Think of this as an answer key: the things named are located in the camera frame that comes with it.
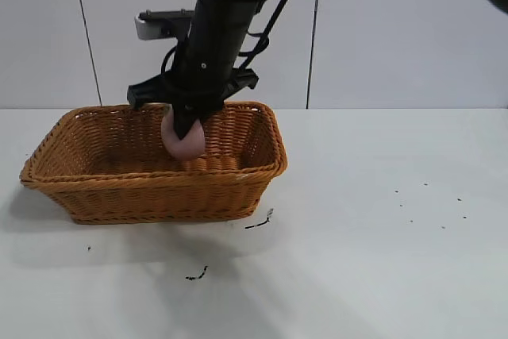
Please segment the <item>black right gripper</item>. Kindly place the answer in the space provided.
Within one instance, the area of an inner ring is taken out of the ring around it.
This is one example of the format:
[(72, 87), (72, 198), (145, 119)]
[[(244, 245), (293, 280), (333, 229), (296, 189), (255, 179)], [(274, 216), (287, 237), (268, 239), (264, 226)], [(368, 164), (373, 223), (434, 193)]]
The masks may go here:
[(183, 140), (198, 114), (222, 107), (233, 65), (256, 14), (257, 0), (198, 0), (194, 10), (145, 10), (135, 19), (142, 40), (175, 38), (160, 73), (131, 85), (127, 99), (134, 109), (148, 103), (172, 104), (173, 129)]

